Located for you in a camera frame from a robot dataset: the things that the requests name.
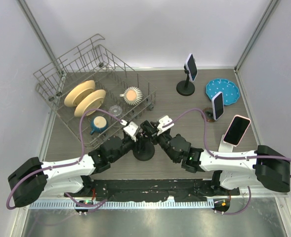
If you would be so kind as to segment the black phone stand short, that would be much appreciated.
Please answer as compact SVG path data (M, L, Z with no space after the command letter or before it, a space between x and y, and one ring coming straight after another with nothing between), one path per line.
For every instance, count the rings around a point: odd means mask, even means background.
M150 160L155 154L155 147L150 138L142 133L138 134L136 138L135 146L132 149L134 157L139 161Z

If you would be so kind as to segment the black phone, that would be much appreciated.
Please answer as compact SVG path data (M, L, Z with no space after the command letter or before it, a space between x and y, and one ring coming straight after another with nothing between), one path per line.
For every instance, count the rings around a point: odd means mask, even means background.
M140 127L147 137L155 137L158 133L157 129L147 120L142 122Z

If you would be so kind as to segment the black phone stand tall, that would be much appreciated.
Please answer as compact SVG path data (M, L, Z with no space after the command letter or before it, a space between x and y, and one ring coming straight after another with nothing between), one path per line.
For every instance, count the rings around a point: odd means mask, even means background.
M176 86L176 91L182 96L190 96L195 92L195 86L190 81L190 72L184 65L184 73L187 75L186 80L180 81Z

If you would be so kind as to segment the purple case phone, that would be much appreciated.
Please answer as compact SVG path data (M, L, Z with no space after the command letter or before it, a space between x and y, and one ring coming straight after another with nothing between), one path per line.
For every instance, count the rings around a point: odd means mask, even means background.
M195 59L192 53L189 54L185 62L185 66L186 66L186 70L189 72L190 81L193 82L197 76L198 69L197 69Z

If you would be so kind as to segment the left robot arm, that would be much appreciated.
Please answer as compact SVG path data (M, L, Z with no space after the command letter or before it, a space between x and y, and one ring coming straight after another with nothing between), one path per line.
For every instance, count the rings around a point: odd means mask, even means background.
M11 189L6 207L13 210L27 206L44 193L78 193L87 197L92 192L88 177L102 173L111 164L136 147L137 140L112 136L97 149L80 158L41 162L38 157L29 158L8 177Z

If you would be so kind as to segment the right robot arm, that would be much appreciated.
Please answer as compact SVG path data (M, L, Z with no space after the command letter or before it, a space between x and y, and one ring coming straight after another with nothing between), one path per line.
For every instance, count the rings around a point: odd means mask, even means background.
M227 190L245 186L263 186L271 191L290 191L290 162L272 148L259 145L248 152L219 153L194 148L181 135L169 131L152 136L167 156L188 172L212 171L211 191L221 195Z

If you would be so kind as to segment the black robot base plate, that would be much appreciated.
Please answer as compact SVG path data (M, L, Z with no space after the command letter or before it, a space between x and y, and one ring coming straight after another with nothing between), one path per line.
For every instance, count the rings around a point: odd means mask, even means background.
M203 179L94 180L87 195L98 201L164 202L173 197L176 202L189 202L238 196L240 190L229 191Z

